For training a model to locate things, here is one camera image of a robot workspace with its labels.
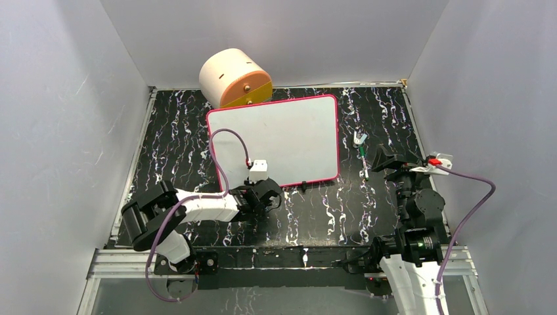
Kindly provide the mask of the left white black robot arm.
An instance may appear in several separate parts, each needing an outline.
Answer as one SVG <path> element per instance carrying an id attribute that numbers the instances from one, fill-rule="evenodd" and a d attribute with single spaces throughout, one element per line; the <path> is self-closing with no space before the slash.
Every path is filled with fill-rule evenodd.
<path id="1" fill-rule="evenodd" d="M 172 271 L 184 274 L 200 257 L 176 230 L 180 224 L 248 221 L 264 216 L 282 195 L 282 188 L 270 178 L 222 193 L 187 192 L 163 180 L 125 204 L 120 213 L 134 251 L 153 251 Z"/>

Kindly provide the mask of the white green whiteboard marker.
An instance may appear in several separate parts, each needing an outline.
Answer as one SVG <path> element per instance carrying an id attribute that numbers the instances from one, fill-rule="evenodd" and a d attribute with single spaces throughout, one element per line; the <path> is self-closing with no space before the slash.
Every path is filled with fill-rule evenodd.
<path id="1" fill-rule="evenodd" d="M 369 180 L 369 175 L 368 175 L 366 154 L 365 154 L 365 149 L 362 146 L 359 147 L 359 155 L 360 155 L 360 159 L 361 159 L 362 164 L 363 164 L 363 178 L 366 181 L 368 181 Z"/>

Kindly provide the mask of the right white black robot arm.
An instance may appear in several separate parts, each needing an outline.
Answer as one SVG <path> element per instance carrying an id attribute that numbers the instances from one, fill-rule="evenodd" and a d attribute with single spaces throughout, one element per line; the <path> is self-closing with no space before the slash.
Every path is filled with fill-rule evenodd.
<path id="1" fill-rule="evenodd" d="M 447 314 L 443 283 L 437 278 L 447 241 L 444 198 L 423 186 L 432 175 L 448 175 L 452 156 L 421 158 L 394 154 L 378 145 L 371 170 L 389 169 L 385 180 L 395 184 L 399 223 L 392 235 L 378 236 L 366 251 L 347 251 L 338 265 L 351 274 L 383 272 L 400 314 Z"/>

